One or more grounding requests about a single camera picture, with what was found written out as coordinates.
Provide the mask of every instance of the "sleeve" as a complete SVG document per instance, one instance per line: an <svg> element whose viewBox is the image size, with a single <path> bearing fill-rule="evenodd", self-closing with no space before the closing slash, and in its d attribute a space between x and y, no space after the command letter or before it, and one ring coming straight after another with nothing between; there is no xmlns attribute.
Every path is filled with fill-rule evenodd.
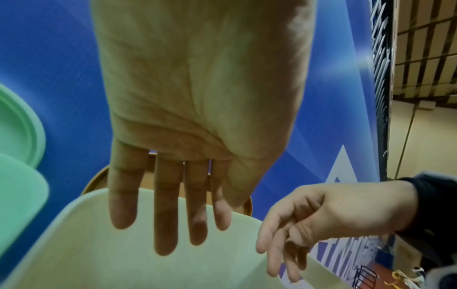
<svg viewBox="0 0 457 289"><path fill-rule="evenodd" d="M418 208L411 225L397 234L437 265L453 264L451 255L457 252L457 182L430 175L400 180L416 188Z"/></svg>

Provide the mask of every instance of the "skin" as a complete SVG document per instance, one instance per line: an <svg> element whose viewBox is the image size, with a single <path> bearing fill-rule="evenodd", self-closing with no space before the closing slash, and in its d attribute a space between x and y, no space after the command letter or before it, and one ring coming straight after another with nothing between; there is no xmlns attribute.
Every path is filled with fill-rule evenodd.
<svg viewBox="0 0 457 289"><path fill-rule="evenodd" d="M206 239L211 162L220 230L284 151L302 100L312 0L92 0L113 129L109 211L118 229L137 214L149 150L158 152L154 248L178 241L179 183L190 242Z"/></svg>
<svg viewBox="0 0 457 289"><path fill-rule="evenodd" d="M296 188L265 217L256 243L275 277L284 260L292 282L306 255L329 238L383 235L406 229L417 211L417 193L406 181L318 184Z"/></svg>

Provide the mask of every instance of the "wrist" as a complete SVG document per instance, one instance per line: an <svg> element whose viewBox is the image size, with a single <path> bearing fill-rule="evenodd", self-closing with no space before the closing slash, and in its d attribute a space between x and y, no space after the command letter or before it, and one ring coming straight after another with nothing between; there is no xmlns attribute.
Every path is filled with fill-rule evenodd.
<svg viewBox="0 0 457 289"><path fill-rule="evenodd" d="M392 193L394 204L391 216L391 231L399 232L407 229L414 220L418 208L416 188L410 182L394 180L385 183Z"/></svg>

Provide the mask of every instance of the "white container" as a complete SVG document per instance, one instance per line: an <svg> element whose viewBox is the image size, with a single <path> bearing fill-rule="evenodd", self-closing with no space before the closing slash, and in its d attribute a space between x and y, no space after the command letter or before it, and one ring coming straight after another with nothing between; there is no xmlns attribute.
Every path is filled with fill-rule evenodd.
<svg viewBox="0 0 457 289"><path fill-rule="evenodd" d="M185 200L179 200L179 242L161 257L153 249L153 191L141 189L135 223L113 228L106 189L70 203L51 223L1 289L282 289L266 274L266 256L255 252L260 221L233 213L224 232L216 229L211 206L208 238L189 242ZM309 258L304 275L315 289L347 284Z"/></svg>

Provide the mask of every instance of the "tiled ceiling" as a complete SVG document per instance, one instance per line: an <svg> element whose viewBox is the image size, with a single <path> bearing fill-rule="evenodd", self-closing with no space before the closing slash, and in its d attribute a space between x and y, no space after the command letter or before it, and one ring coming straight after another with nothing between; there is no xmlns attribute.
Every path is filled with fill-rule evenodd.
<svg viewBox="0 0 457 289"><path fill-rule="evenodd" d="M456 4L457 0L400 0L395 100L432 100L457 109Z"/></svg>

